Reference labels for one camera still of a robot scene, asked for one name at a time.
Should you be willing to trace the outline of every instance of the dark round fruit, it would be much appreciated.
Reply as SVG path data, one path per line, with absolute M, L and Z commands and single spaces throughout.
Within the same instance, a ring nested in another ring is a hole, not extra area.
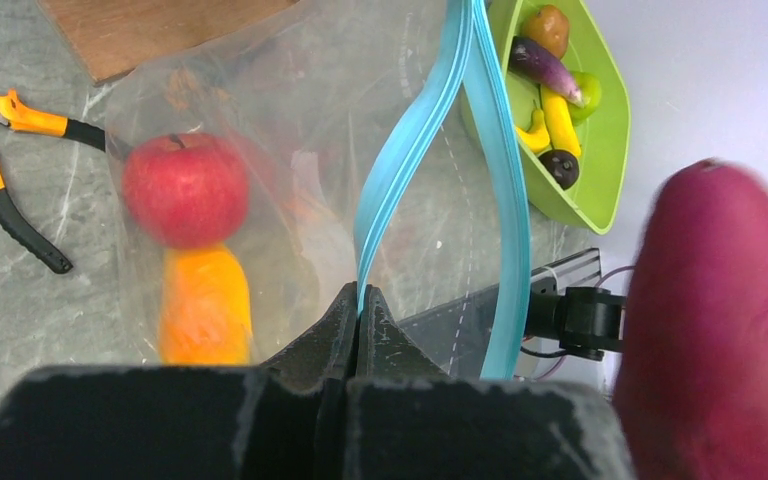
M 540 155 L 540 163 L 564 190 L 578 181 L 578 159 L 566 150 L 549 150 Z

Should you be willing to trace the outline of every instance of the ziplock bag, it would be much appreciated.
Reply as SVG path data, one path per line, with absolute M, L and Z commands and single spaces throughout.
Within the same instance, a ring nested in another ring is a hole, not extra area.
M 352 281 L 397 319 L 498 282 L 489 345 L 467 324 L 411 339 L 451 375 L 510 378 L 528 208 L 492 41 L 477 0 L 302 0 L 123 79 L 106 129 L 146 361 L 262 361 Z

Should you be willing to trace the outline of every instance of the red apple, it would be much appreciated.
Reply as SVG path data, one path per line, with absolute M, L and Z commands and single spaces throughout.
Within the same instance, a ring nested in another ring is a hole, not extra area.
M 249 184 L 243 156 L 207 133 L 165 135 L 135 148 L 122 174 L 134 220 L 166 247 L 219 243 L 246 218 Z

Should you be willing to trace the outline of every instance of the banana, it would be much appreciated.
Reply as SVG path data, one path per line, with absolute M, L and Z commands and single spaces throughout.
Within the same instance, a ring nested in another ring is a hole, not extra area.
M 552 146 L 558 150 L 566 150 L 576 158 L 580 157 L 581 145 L 578 143 L 578 135 L 575 134 L 575 128 L 572 126 L 566 99 L 541 86 L 540 101 L 546 112 L 546 128 L 549 130 Z
M 535 108 L 531 113 L 531 128 L 525 130 L 514 126 L 520 140 L 532 153 L 540 153 L 549 148 L 549 131 L 546 130 L 546 116 L 543 110 Z

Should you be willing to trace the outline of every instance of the blue strip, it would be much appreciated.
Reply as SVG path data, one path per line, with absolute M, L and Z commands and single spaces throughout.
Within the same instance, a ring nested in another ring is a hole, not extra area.
M 375 254 L 419 162 L 464 85 L 499 207 L 502 270 L 481 377 L 513 377 L 525 331 L 531 275 L 528 203 L 513 116 L 482 0 L 448 0 L 437 61 L 390 134 L 361 190 L 355 215 L 358 312 Z

